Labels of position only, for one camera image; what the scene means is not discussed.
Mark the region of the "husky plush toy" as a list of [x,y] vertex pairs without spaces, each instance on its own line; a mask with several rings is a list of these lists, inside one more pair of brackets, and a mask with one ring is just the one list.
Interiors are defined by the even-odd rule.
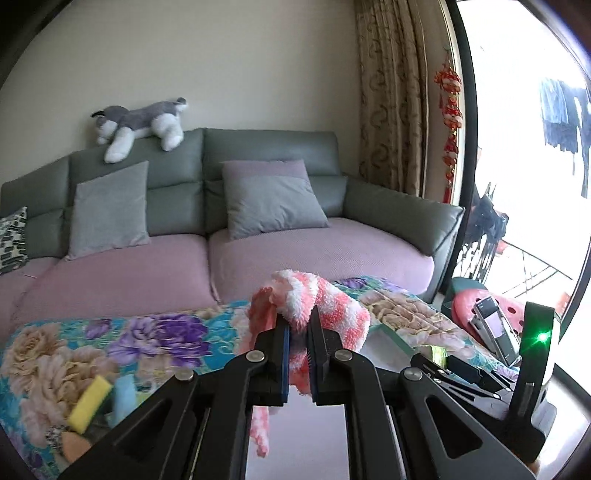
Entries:
[[184,139],[180,114],[187,106],[187,100],[179,97],[134,110],[112,105],[92,113],[97,144],[107,146],[104,161],[107,164],[121,162],[129,155],[136,139],[149,136],[160,139],[163,151],[174,150]]

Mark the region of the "floral blue blanket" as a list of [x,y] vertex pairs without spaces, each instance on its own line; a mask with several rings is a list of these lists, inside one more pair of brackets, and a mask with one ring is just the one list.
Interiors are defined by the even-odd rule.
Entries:
[[144,401],[180,368],[221,369],[270,328],[274,313],[297,332],[321,314],[342,343],[360,350],[385,325],[410,348],[432,347],[468,364],[515,378],[474,337],[417,296],[378,277],[328,281],[311,273],[274,273],[249,300],[174,313],[38,321],[18,328],[1,352],[1,425],[10,446],[39,479],[69,465],[62,435],[96,378]]

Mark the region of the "pink white fuzzy sock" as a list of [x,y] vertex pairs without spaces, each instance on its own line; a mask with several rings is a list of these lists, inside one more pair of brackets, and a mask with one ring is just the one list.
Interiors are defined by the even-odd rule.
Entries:
[[320,315],[322,328],[339,334],[342,347],[358,352],[370,328],[368,309],[334,284],[313,273],[280,270],[259,288],[250,300],[246,316],[249,330],[240,350],[252,350],[256,336],[276,326],[281,315],[290,325],[290,384],[301,395],[311,394],[305,331],[312,311]]

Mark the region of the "pink plastic stool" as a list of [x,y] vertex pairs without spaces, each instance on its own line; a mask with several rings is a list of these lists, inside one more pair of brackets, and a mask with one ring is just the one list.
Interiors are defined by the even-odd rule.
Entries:
[[513,331],[522,335],[524,326],[524,305],[517,301],[503,297],[501,295],[491,294],[486,289],[467,289],[458,293],[452,301],[452,320],[478,342],[482,343],[479,331],[472,324],[476,315],[477,307],[481,303],[482,317],[487,318],[494,311],[498,310],[504,315]]

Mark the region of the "red hanging decoration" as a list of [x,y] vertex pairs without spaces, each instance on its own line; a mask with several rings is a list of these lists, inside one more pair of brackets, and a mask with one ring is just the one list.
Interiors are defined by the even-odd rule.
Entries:
[[449,54],[446,55],[442,68],[435,74],[434,82],[440,89],[439,107],[443,124],[447,128],[447,139],[443,147],[443,162],[446,165],[443,202],[450,204],[459,158],[458,132],[463,127],[463,113],[460,107],[462,80],[454,69]]

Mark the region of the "teal shallow box tray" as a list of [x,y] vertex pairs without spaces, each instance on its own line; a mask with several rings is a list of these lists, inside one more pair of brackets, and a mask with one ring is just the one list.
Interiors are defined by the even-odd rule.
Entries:
[[411,366],[411,359],[416,352],[396,331],[380,324],[370,327],[361,353],[376,367],[400,372]]

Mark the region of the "black white patterned cushion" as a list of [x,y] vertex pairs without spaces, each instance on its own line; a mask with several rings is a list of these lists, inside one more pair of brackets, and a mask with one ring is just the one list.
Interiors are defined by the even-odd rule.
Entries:
[[25,240],[27,207],[1,219],[0,274],[11,273],[28,262]]

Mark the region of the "grey sofa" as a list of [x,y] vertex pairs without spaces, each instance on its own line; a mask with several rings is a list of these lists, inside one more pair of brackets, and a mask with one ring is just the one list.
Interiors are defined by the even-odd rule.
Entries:
[[117,171],[104,149],[71,153],[3,184],[27,211],[25,266],[1,278],[1,332],[32,321],[159,314],[246,300],[274,271],[383,277],[431,300],[461,207],[349,178],[329,132],[196,129],[171,152],[135,143],[147,167],[149,242],[68,258],[74,197]]

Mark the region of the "peach makeup sponge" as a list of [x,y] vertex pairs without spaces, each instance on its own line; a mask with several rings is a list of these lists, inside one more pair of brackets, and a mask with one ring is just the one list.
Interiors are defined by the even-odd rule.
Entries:
[[92,448],[92,444],[83,436],[72,431],[61,432],[63,457],[73,463]]

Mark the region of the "right grey purple cushion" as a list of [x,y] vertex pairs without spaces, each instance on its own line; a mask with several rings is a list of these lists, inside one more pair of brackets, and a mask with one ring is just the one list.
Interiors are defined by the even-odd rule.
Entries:
[[301,159],[229,160],[222,178],[232,240],[329,226]]

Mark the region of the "beige patterned curtain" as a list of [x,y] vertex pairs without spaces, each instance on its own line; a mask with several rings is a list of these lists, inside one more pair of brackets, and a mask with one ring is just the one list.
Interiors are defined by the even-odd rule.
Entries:
[[415,1],[356,1],[361,68],[360,174],[425,195],[429,98],[425,31]]

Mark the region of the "yellow green sponge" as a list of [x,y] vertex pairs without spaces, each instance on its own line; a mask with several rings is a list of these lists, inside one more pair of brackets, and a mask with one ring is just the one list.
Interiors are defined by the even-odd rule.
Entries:
[[85,433],[93,418],[109,397],[112,388],[113,385],[101,375],[97,375],[92,380],[67,419],[69,427],[74,432],[79,435]]

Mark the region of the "green tissue pack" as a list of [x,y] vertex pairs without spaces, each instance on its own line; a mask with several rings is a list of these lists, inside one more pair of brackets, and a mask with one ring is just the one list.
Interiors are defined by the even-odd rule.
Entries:
[[424,356],[439,367],[446,367],[447,351],[444,347],[427,345],[424,348]]

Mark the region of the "left grey cushion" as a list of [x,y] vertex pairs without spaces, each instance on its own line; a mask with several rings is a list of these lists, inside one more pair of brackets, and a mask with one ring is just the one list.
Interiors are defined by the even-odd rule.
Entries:
[[147,174],[148,163],[142,162],[77,185],[69,260],[150,242]]

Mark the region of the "light blue face mask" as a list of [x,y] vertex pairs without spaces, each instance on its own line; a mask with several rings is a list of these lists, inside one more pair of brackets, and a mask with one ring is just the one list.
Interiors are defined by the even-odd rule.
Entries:
[[105,416],[110,428],[118,425],[137,407],[136,395],[132,375],[124,375],[116,379],[112,389],[112,410]]

